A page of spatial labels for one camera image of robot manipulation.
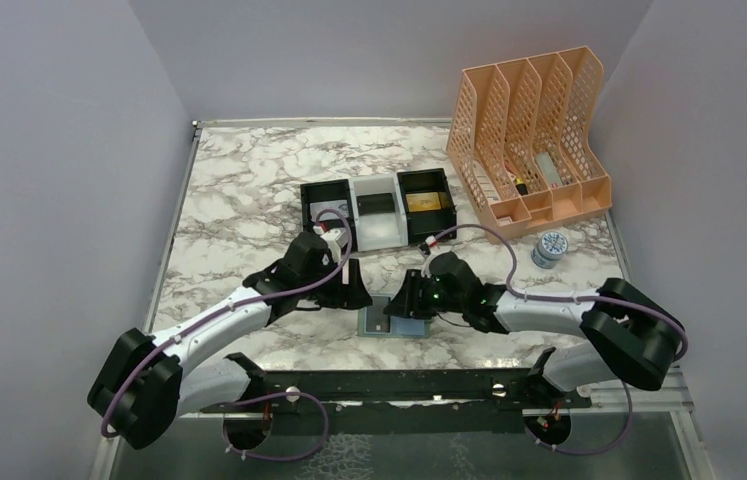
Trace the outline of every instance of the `gray wall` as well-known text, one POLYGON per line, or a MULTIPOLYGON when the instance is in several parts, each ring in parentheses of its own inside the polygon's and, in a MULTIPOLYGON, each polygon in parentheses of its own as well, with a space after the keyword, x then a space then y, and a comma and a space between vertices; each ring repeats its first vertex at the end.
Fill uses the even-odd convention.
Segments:
POLYGON ((125 0, 0 1, 0 478, 84 478, 190 125, 125 0))
POLYGON ((747 2, 657 0, 603 95, 635 279, 683 319, 683 366, 720 478, 747 478, 747 2))
POLYGON ((651 0, 131 0, 201 120, 452 115, 462 68, 587 44, 606 78, 651 0))

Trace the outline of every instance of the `peach plastic desk organizer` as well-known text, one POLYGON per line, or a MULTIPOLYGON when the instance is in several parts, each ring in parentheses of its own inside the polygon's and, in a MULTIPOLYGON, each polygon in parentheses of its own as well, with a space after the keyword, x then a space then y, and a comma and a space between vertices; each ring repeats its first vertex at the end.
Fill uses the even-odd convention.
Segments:
POLYGON ((602 81, 588 47, 463 71, 447 154, 483 225, 516 238, 611 207, 611 178, 588 146, 602 81), (535 160, 541 153, 561 185, 548 187, 535 160))

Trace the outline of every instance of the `marble tabletop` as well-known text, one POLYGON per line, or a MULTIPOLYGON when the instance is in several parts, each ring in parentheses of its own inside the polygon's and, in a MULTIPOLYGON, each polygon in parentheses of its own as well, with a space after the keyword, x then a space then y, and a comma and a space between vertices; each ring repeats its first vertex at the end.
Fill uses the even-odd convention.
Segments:
MULTIPOLYGON (((202 131, 153 331, 214 305, 248 274, 281 257, 300 231, 299 185, 377 173, 444 168, 459 223, 476 216, 444 151, 448 129, 437 126, 307 126, 207 128, 202 131)), ((570 249, 553 270, 529 259, 534 235, 516 240, 515 285, 544 291, 600 286, 621 276, 604 218, 559 231, 570 249)), ((452 249, 484 281, 502 282, 508 253, 481 232, 459 231, 452 249)), ((397 291, 405 269, 422 257, 406 247, 357 254, 372 293, 397 291)), ((548 346, 580 340, 558 334, 484 334, 441 321, 428 339, 357 336, 357 312, 294 312, 219 352, 243 352, 264 369, 413 369, 531 365, 548 346)), ((457 315, 447 315, 461 322, 457 315)))

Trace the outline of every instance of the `small bottle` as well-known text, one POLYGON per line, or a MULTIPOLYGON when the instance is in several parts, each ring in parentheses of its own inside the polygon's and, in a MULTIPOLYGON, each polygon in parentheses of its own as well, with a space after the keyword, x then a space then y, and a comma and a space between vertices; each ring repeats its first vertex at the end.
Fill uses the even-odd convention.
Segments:
POLYGON ((559 232, 547 232, 541 235, 535 248, 532 249, 532 261, 541 268, 550 269, 556 266, 567 252, 567 239, 559 232))
POLYGON ((529 195, 529 189, 526 188, 526 184, 523 183, 523 180, 521 180, 520 177, 514 177, 514 188, 516 188, 517 193, 521 195, 529 195))

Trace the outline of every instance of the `black cable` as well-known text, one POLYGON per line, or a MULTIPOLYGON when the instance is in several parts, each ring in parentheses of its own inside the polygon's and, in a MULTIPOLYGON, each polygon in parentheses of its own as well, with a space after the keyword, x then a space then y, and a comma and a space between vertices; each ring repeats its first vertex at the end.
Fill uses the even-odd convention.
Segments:
POLYGON ((438 318, 440 318, 441 320, 443 320, 443 321, 445 321, 445 322, 449 323, 449 324, 450 324, 450 325, 452 325, 453 327, 461 327, 461 328, 473 328, 473 327, 471 327, 470 325, 465 325, 465 324, 459 324, 459 323, 451 322, 451 321, 447 320, 446 318, 444 318, 443 316, 441 316, 441 314, 440 314, 440 313, 438 314, 438 318))

